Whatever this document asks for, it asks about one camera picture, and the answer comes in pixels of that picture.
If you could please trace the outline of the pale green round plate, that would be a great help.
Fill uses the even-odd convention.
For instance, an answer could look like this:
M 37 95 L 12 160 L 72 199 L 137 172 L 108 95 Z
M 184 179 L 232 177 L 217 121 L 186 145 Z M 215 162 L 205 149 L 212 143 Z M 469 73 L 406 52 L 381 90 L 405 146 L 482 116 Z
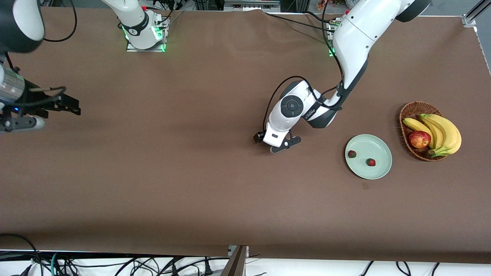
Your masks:
M 357 157 L 349 158 L 349 150 L 357 152 Z M 376 166 L 367 166 L 366 160 L 369 158 L 376 160 Z M 387 144 L 379 137 L 366 133 L 349 140 L 345 147 L 345 160 L 355 175 L 368 180 L 386 176 L 392 167 L 392 153 Z

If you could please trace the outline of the brown table cover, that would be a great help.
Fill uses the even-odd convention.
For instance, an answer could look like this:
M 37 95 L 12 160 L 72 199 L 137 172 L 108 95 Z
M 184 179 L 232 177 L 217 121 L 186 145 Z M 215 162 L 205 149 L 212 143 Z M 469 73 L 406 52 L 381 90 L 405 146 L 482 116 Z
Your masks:
M 262 11 L 185 12 L 164 53 L 128 53 L 110 9 L 80 8 L 61 43 L 11 53 L 27 80 L 67 87 L 81 115 L 0 135 L 0 232 L 39 250 L 491 263 L 491 75 L 457 17 L 395 21 L 332 124 L 253 136 L 287 77 L 323 92 L 339 69 L 320 30 Z M 420 161 L 400 143 L 409 102 L 440 110 L 459 150 Z M 355 175 L 349 140 L 382 139 L 389 173 Z

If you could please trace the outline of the grey metal box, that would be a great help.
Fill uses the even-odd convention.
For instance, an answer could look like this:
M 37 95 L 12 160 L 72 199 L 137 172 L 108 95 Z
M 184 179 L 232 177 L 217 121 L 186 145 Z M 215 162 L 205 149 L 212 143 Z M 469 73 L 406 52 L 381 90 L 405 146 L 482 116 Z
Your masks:
M 281 12 L 280 0 L 224 0 L 223 11 Z

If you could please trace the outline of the orange red toy items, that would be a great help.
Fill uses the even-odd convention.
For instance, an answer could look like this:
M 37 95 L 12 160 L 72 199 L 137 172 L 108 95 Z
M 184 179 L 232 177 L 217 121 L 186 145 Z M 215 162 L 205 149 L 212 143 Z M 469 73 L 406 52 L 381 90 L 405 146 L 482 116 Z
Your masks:
M 333 8 L 347 8 L 346 0 L 318 0 L 316 7 L 317 10 L 322 11 L 324 6 L 329 6 Z

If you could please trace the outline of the yellow banana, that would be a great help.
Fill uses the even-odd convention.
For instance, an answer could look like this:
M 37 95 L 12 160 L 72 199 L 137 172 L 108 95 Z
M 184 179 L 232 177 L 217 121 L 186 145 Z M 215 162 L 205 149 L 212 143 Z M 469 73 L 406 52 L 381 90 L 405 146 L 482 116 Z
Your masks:
M 435 114 L 427 114 L 427 118 L 437 124 L 445 134 L 445 142 L 438 150 L 430 149 L 428 154 L 431 157 L 448 156 L 456 153 L 462 142 L 459 129 L 448 119 Z
M 431 137 L 433 136 L 430 129 L 425 124 L 421 123 L 420 121 L 418 121 L 414 118 L 403 119 L 403 124 L 405 124 L 405 126 L 412 129 L 412 131 L 425 131 L 425 132 L 429 133 L 431 135 Z
M 430 129 L 432 133 L 432 142 L 430 144 L 430 148 L 433 150 L 438 150 L 443 147 L 445 142 L 445 134 L 441 130 L 441 128 L 435 124 L 432 120 L 427 118 L 427 114 L 422 113 L 419 115 L 420 119 L 424 122 L 424 124 Z

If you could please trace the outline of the brown wicker basket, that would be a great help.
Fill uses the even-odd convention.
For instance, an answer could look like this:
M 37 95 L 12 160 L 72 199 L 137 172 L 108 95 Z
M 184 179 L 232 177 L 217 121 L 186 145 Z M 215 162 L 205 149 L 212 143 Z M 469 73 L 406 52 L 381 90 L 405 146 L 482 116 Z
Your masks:
M 413 130 L 410 127 L 407 127 L 403 123 L 403 120 L 405 118 L 413 118 L 419 122 L 422 122 L 419 116 L 419 114 L 421 113 L 435 114 L 441 117 L 443 116 L 443 114 L 440 112 L 438 108 L 423 101 L 414 101 L 405 104 L 400 109 L 399 115 L 396 116 L 396 123 L 398 127 L 398 136 L 399 136 L 400 143 L 405 147 L 405 150 L 410 155 L 412 155 L 412 157 L 420 161 L 440 161 L 442 159 L 445 159 L 446 158 L 445 156 L 437 156 L 434 158 L 431 157 L 431 155 L 428 154 L 428 151 L 430 150 L 428 147 L 422 149 L 416 149 L 412 147 L 412 145 L 410 144 L 409 136 L 410 133 L 413 132 Z

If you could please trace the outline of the red apple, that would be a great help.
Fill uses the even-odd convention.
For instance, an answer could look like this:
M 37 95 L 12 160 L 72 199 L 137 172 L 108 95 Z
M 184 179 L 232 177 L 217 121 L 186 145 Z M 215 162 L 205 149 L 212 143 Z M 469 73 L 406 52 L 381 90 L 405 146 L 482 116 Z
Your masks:
M 431 141 L 431 135 L 425 131 L 413 131 L 409 135 L 409 143 L 415 149 L 428 147 Z

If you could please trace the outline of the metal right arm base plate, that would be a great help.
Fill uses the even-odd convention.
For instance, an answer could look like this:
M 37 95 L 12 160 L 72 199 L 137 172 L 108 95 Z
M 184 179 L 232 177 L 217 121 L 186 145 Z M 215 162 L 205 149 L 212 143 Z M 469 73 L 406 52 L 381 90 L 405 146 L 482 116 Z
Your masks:
M 136 42 L 136 46 L 149 46 L 150 42 L 155 42 L 154 45 L 152 45 L 149 48 L 138 48 L 132 42 Z M 126 46 L 126 52 L 141 52 L 141 53 L 163 53 L 166 51 L 166 39 L 161 39 L 161 40 L 141 40 L 141 39 L 133 39 L 127 40 L 127 46 Z

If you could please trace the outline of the brown wooden post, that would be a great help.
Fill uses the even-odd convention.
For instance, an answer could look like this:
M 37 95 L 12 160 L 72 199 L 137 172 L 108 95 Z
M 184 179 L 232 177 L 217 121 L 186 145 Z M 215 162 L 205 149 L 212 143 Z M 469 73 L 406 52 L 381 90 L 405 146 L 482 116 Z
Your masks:
M 244 276 L 246 271 L 246 250 L 240 245 L 229 258 L 224 267 L 221 276 Z

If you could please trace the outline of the aluminium frame profile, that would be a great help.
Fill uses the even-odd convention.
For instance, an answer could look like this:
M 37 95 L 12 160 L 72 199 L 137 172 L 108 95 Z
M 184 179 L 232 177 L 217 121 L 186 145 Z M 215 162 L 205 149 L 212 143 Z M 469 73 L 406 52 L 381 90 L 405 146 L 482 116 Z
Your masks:
M 467 13 L 461 17 L 463 26 L 465 28 L 473 28 L 476 26 L 475 20 L 491 7 L 491 0 L 479 0 Z

